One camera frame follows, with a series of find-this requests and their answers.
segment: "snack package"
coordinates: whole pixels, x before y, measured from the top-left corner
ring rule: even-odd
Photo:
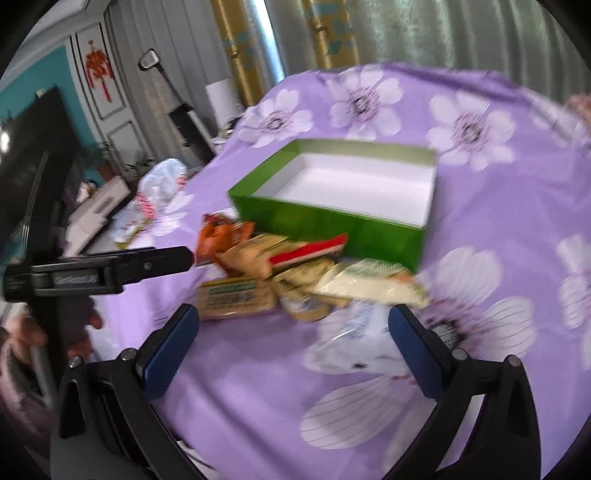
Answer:
[[[241,277],[205,282],[192,303],[201,320],[222,320],[274,310],[277,297],[269,281]]]
[[[203,227],[199,232],[199,240],[195,250],[195,264],[218,262],[219,254],[247,241],[254,229],[253,222],[232,220],[221,213],[204,215]]]
[[[346,233],[323,240],[312,242],[292,252],[275,255],[269,259],[273,272],[279,272],[313,258],[324,257],[326,255],[339,255],[342,253],[349,237]]]
[[[425,289],[406,268],[368,258],[353,265],[334,266],[316,284],[314,293],[386,305],[404,303],[417,308],[429,305]]]
[[[330,313],[331,305],[309,292],[334,264],[329,258],[317,258],[273,278],[273,289],[287,313],[301,322],[315,322]]]
[[[391,306],[370,301],[354,301],[325,320],[341,325],[329,341],[310,352],[316,362],[341,373],[408,375],[408,367],[388,330]]]
[[[217,257],[222,265],[239,270],[251,277],[262,280],[269,278],[272,266],[269,262],[275,255],[291,252],[305,245],[305,242],[292,242],[286,236],[262,233],[255,238],[232,247]]]
[[[351,305],[351,299],[344,299],[342,297],[331,297],[328,295],[314,295],[318,300],[323,303],[327,303],[333,307],[337,307],[338,309],[344,309]]]

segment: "curtain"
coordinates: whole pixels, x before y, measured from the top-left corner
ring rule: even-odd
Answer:
[[[212,0],[212,6],[242,101],[256,105],[264,92],[242,0]]]
[[[116,0],[105,14],[109,38],[124,76],[126,92],[156,160],[176,157],[200,163],[168,117],[178,106],[156,69],[137,68],[141,54],[154,48],[181,97],[216,133],[205,86],[232,76],[209,1]]]
[[[591,89],[591,73],[581,56],[535,0],[265,2],[286,75],[327,66],[318,59],[320,37],[325,45],[348,41],[362,64],[405,61],[499,70],[560,102]],[[350,24],[343,20],[342,8]],[[339,10],[340,18],[330,15]],[[336,64],[326,60],[328,66],[345,67],[356,63],[354,55]]]

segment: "green box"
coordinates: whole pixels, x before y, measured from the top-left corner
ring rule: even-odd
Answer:
[[[294,140],[228,195],[257,231],[317,241],[349,234],[345,255],[416,272],[437,171],[435,152],[407,145]]]

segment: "finger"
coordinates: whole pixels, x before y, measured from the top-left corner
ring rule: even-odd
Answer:
[[[10,338],[10,333],[3,327],[0,327],[0,345]]]
[[[12,325],[12,335],[19,342],[28,346],[45,346],[47,335],[33,317],[23,314]]]
[[[10,348],[14,356],[25,365],[31,365],[31,347],[16,338],[11,339]]]
[[[103,319],[96,312],[96,310],[92,311],[92,314],[90,315],[90,319],[88,320],[88,325],[92,325],[97,330],[100,330],[101,328],[103,328]]]
[[[74,358],[75,356],[81,356],[84,360],[88,360],[92,353],[92,345],[90,339],[87,337],[81,342],[75,343],[68,348],[66,354],[68,358]]]

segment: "purple flower print bedsheet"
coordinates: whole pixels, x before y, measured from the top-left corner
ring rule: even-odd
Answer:
[[[419,317],[477,358],[522,358],[547,473],[591,412],[585,125],[494,72],[380,64],[302,73],[249,109],[136,245],[193,249],[202,215],[229,207],[226,191],[296,137],[440,152],[421,272],[434,303]],[[120,346],[139,346],[213,275],[196,268],[110,297]],[[378,480],[433,405],[405,365],[382,358],[359,371],[324,358],[319,347],[343,321],[275,312],[207,323],[156,408],[227,480]],[[468,437],[473,403],[446,463]]]

